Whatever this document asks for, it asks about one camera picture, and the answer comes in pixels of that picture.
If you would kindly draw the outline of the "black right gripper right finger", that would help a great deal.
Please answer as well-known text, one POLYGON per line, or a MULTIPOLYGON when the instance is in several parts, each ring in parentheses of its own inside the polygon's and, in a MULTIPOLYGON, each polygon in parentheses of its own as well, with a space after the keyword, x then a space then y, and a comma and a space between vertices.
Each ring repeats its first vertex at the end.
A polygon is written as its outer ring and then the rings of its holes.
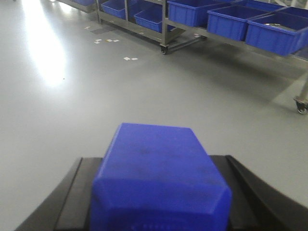
POLYGON ((306 231, 308 209, 273 188, 231 155, 212 161, 232 190, 229 231, 306 231))

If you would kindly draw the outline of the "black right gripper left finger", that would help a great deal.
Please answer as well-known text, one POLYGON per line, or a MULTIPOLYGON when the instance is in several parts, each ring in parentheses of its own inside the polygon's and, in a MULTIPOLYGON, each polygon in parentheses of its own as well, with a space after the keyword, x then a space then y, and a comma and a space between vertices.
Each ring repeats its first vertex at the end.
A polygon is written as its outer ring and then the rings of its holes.
POLYGON ((17 231, 88 231, 92 182, 102 158, 77 159, 49 196, 17 231))

